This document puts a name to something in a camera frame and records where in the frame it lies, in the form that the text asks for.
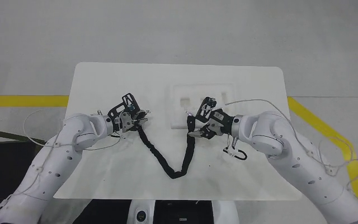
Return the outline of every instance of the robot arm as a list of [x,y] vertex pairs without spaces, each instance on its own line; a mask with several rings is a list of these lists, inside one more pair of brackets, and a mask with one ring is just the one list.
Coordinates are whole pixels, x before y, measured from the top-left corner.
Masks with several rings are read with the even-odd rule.
[[49,200],[71,176],[82,151],[118,130],[136,130],[147,121],[132,94],[108,115],[74,114],[63,129],[47,141],[32,161],[21,184],[0,204],[0,223],[37,223]]
[[226,151],[228,154],[236,157],[237,140],[251,145],[266,155],[276,171],[301,191],[328,223],[358,223],[358,199],[327,174],[332,170],[326,170],[316,161],[319,160],[317,148],[294,131],[281,114],[267,111],[255,116],[229,116],[222,109],[212,110],[216,105],[213,101],[208,97],[203,101],[196,118],[207,124],[190,135],[211,139],[215,135],[230,134],[234,141],[232,148]]

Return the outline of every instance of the yellow line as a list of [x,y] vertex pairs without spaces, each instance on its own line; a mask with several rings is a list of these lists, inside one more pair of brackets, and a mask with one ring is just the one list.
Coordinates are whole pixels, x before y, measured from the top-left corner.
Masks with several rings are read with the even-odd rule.
[[[297,116],[305,120],[308,124],[310,124],[314,129],[316,129],[318,132],[320,132],[325,137],[337,137],[343,141],[345,141],[347,144],[351,146],[353,149],[353,145],[350,141],[348,141],[345,137],[343,137],[341,134],[339,134],[337,131],[335,131],[333,128],[331,128],[328,124],[326,124],[324,121],[319,119],[316,115],[311,113],[308,109],[306,109],[304,106],[302,106],[300,103],[298,103],[295,99],[292,97],[287,97],[289,108],[292,110]],[[343,142],[330,138],[329,139],[333,144],[335,144],[338,148],[341,149],[343,153],[343,158],[346,161],[349,161],[351,158],[351,152],[349,147],[344,144]],[[357,154],[354,151],[353,154],[354,158],[357,158]],[[347,171],[350,180],[354,179],[358,176],[358,161],[353,161],[347,166]],[[358,181],[352,182],[352,189],[354,193],[358,196]]]
[[0,106],[67,106],[69,96],[0,96]]

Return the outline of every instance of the wire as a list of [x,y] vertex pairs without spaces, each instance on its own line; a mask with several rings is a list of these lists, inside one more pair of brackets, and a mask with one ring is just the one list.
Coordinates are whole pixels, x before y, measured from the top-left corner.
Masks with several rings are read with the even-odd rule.
[[[30,141],[32,141],[32,142],[34,142],[35,144],[37,144],[37,145],[39,145],[39,146],[42,146],[42,147],[50,147],[50,148],[52,148],[52,147],[54,147],[54,146],[47,146],[47,145],[40,144],[39,142],[33,140],[33,139],[26,133],[26,130],[25,130],[25,124],[26,124],[26,121],[28,120],[28,118],[29,118],[32,114],[35,114],[35,113],[40,112],[40,111],[43,111],[43,110],[34,111],[34,112],[32,112],[31,114],[29,114],[29,115],[25,118],[25,120],[24,120],[23,123],[22,123],[22,130],[23,130],[23,133],[25,134],[25,136],[26,136]],[[60,143],[59,143],[59,144],[56,145],[56,147],[60,147],[60,146],[73,146],[73,145],[74,145],[74,144],[60,144]]]
[[[40,112],[40,111],[43,111],[43,110],[37,110],[37,111],[35,111],[35,112],[32,112],[30,115],[28,115],[28,116],[26,117],[26,119],[23,121],[23,132],[24,132],[24,134],[26,135],[26,137],[27,137],[29,140],[31,140],[31,141],[34,142],[35,144],[38,144],[38,145],[41,145],[41,146],[42,146],[42,144],[39,144],[38,142],[34,141],[34,140],[33,140],[32,138],[30,138],[30,137],[26,134],[26,132],[25,132],[25,123],[26,123],[26,120],[27,120],[32,114],[35,114],[35,113]],[[49,157],[50,157],[50,155],[51,155],[51,153],[52,153],[52,151],[53,151],[53,149],[54,149],[55,143],[56,143],[56,141],[57,141],[57,139],[58,139],[58,136],[59,136],[61,130],[62,130],[62,125],[61,125],[61,119],[60,119],[60,120],[59,120],[59,125],[58,125],[58,132],[57,132],[57,135],[56,135],[56,137],[55,137],[54,143],[52,144],[52,146],[44,146],[44,147],[51,147],[51,149],[50,149],[50,152],[48,153],[48,155],[46,156],[46,158],[45,158],[43,164],[42,164],[40,167],[37,167],[37,168],[36,168],[36,171],[39,171],[39,172],[36,174],[36,177],[34,178],[34,181],[33,181],[33,182],[31,183],[31,185],[28,186],[25,190],[23,190],[23,191],[21,191],[21,192],[19,192],[19,193],[16,193],[16,194],[15,194],[15,193],[14,193],[14,194],[11,194],[11,195],[20,195],[20,194],[23,194],[23,193],[25,193],[26,191],[28,191],[28,190],[36,183],[36,180],[37,180],[38,177],[40,176],[40,173],[44,170],[44,166],[45,166],[47,160],[49,159]]]
[[118,144],[121,139],[122,139],[122,138],[120,137],[116,143],[114,143],[114,144],[112,144],[112,145],[110,145],[110,146],[106,146],[106,147],[102,147],[102,148],[94,148],[94,149],[92,149],[92,150],[88,150],[88,149],[84,149],[84,150],[86,150],[86,151],[95,151],[95,150],[102,150],[102,149],[104,149],[104,148],[109,148],[109,147],[112,147],[112,146]]
[[[230,104],[236,104],[236,103],[238,103],[238,102],[247,102],[247,101],[264,101],[264,102],[267,102],[267,103],[271,104],[271,105],[272,105],[277,111],[279,111],[279,112],[282,114],[282,116],[288,121],[288,123],[290,124],[290,126],[291,126],[291,128],[292,128],[292,130],[293,130],[293,132],[294,132],[294,136],[295,136],[296,140],[297,140],[298,143],[302,146],[303,150],[304,150],[306,153],[310,152],[310,151],[301,143],[301,141],[298,139],[296,130],[295,130],[295,128],[293,127],[291,120],[288,119],[288,117],[287,117],[277,106],[275,106],[275,105],[274,105],[273,103],[271,103],[270,101],[264,100],[264,99],[237,100],[237,101],[234,101],[234,102],[229,102],[229,103],[225,104],[225,106],[228,106],[228,105],[230,105]],[[319,148],[320,145],[319,145],[319,146],[318,146],[318,153],[319,153],[319,159],[320,159],[320,161],[317,160],[317,159],[314,158],[314,157],[312,157],[312,158],[313,158],[316,162],[318,162],[319,164],[323,165],[325,168],[326,168],[326,167],[337,167],[337,168],[338,168],[337,172],[336,172],[335,174],[333,174],[333,175],[330,174],[330,173],[328,173],[327,169],[325,169],[325,170],[326,170],[326,174],[329,175],[329,176],[336,176],[337,173],[338,173],[338,171],[339,171],[339,169],[340,169],[341,167],[346,166],[346,165],[348,165],[349,163],[351,163],[351,162],[353,162],[353,161],[358,161],[358,159],[353,158],[353,149],[352,149],[352,147],[351,147],[347,142],[345,142],[345,141],[342,140],[342,139],[339,139],[338,137],[333,137],[333,138],[338,139],[339,141],[343,142],[344,144],[346,144],[346,145],[349,147],[350,152],[351,152],[351,159],[348,160],[348,161],[346,161],[346,162],[344,162],[342,165],[338,165],[338,166],[327,165],[327,164],[325,164],[325,163],[322,161],[322,158],[321,158],[321,155],[322,155],[322,154],[321,154],[321,150],[320,150],[320,148]],[[353,178],[352,180],[350,180],[350,181],[348,182],[348,184],[347,184],[347,188],[348,188],[348,186],[349,186],[350,183],[352,183],[353,181],[355,181],[355,180],[357,180],[357,179],[358,179],[358,176],[356,176],[355,178]]]

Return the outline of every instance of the white tabletop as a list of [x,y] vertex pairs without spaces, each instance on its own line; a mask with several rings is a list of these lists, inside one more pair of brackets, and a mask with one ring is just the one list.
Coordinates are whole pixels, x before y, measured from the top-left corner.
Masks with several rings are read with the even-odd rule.
[[[130,92],[141,109],[152,112],[144,124],[148,139],[172,168],[179,171],[187,130],[173,129],[180,122],[177,117],[184,113],[178,94],[188,92],[191,105],[186,107],[194,109],[196,101],[208,94],[211,96],[210,90],[219,105],[224,103],[220,100],[262,98],[289,116],[280,68],[125,63],[78,64],[66,116],[93,114],[98,109],[107,113]],[[274,108],[265,102],[245,102],[225,110],[236,115],[258,114]],[[93,147],[116,141],[107,137]],[[226,144],[226,136],[197,139],[187,175],[172,180],[141,142],[138,133],[131,132],[126,140],[111,148],[84,151],[78,167],[55,197],[183,200],[297,200],[301,197],[301,193],[271,167],[265,155],[238,143],[237,147],[248,155],[247,160],[240,161],[223,152]]]

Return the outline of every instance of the gray floor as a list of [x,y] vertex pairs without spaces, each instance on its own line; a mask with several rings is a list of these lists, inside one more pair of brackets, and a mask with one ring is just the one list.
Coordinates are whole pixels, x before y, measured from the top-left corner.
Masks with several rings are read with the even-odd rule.
[[[356,146],[357,37],[353,0],[2,0],[0,94],[68,95],[79,62],[277,66],[287,94],[299,96]],[[35,110],[0,108],[0,131],[23,134],[22,122]],[[55,108],[33,117],[29,132],[53,136],[55,118],[64,112]],[[319,142],[319,133],[291,117],[300,133]],[[332,145],[326,154],[342,160]],[[346,183],[346,171],[338,178]],[[48,220],[70,211],[75,216],[79,203],[53,202]],[[325,223],[306,198],[237,206],[243,224]]]

